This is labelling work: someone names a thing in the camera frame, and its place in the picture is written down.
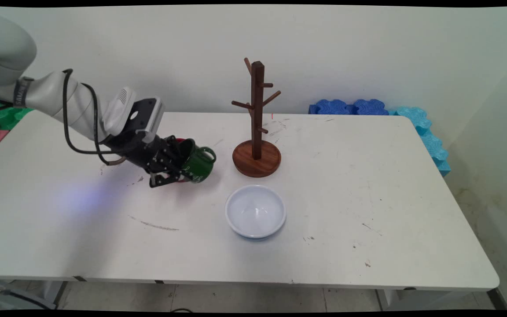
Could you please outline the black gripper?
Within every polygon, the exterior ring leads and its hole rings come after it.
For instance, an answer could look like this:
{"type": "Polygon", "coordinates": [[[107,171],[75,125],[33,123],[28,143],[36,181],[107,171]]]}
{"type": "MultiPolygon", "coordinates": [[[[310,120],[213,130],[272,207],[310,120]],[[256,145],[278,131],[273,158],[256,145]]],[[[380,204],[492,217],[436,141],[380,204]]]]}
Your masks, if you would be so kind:
{"type": "Polygon", "coordinates": [[[124,132],[104,139],[104,146],[125,157],[134,165],[145,169],[150,176],[150,188],[184,181],[181,162],[187,161],[189,153],[182,142],[185,139],[170,135],[155,136],[153,141],[143,141],[143,133],[124,132]]]}

